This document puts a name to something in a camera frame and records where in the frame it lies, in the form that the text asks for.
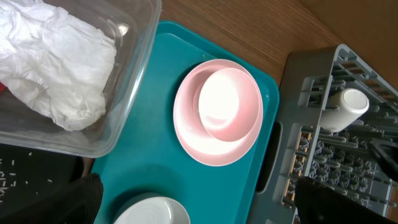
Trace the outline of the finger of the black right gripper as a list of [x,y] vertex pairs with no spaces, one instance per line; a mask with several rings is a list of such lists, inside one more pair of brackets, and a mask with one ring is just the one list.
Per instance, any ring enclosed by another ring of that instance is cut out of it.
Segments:
[[397,143],[381,139],[370,139],[368,141],[368,151],[388,178],[397,182]]

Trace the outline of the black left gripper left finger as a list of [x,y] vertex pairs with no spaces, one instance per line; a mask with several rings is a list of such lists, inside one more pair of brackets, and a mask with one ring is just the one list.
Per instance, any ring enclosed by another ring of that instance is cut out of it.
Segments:
[[97,173],[86,175],[50,196],[1,218],[1,223],[92,224],[98,214],[104,187]]

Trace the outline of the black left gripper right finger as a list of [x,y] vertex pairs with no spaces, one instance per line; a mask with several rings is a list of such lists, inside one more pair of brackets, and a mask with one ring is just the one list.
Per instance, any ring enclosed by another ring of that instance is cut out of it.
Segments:
[[294,204],[303,224],[394,224],[309,177],[298,179]]

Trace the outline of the pale green cup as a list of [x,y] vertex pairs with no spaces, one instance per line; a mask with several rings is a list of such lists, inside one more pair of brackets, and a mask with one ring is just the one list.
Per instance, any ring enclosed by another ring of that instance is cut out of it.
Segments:
[[340,132],[365,114],[369,109],[369,99],[367,96],[354,88],[344,89],[327,101],[327,106],[338,107],[337,110],[325,110],[320,117],[320,127],[332,131]]

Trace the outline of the grey bowl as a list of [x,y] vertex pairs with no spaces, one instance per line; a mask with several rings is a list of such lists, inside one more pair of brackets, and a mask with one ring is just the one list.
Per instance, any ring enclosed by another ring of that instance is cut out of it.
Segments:
[[116,213],[114,224],[191,224],[185,207],[161,194],[148,192],[129,199]]

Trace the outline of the large pink plate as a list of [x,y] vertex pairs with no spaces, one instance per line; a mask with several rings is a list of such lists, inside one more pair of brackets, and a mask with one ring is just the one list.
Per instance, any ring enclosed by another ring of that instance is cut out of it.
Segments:
[[217,70],[228,67],[238,68],[250,74],[254,79],[253,73],[236,62],[226,59],[208,60],[199,63],[188,72],[175,95],[173,121],[177,138],[187,154],[207,166],[226,166],[245,156],[260,134],[269,105],[268,89],[254,79],[262,97],[262,123],[252,134],[237,141],[226,142],[211,136],[200,120],[198,99],[207,78]]

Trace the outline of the red snack wrapper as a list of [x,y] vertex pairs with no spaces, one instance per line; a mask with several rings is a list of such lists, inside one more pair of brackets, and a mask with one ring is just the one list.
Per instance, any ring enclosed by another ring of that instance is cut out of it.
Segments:
[[3,92],[6,89],[6,86],[0,83],[0,92]]

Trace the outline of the white napkin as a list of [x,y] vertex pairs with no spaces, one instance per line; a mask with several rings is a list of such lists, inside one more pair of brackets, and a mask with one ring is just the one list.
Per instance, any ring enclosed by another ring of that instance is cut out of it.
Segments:
[[113,39],[62,7],[1,1],[1,83],[67,131],[105,114],[116,52]]

